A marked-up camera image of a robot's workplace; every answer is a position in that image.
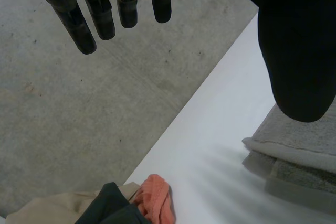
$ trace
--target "white surface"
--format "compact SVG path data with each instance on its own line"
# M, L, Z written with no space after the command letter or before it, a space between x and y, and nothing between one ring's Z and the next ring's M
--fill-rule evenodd
M243 168L241 140L274 104L255 17L127 183L165 178L177 223L334 223L266 195L264 181Z

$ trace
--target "tan cloth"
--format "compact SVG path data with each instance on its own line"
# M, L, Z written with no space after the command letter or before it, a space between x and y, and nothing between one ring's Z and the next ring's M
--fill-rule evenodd
M131 202L139 185L130 183L119 189ZM99 191L94 191L36 198L18 212L8 215L6 224L74 224L98 194Z

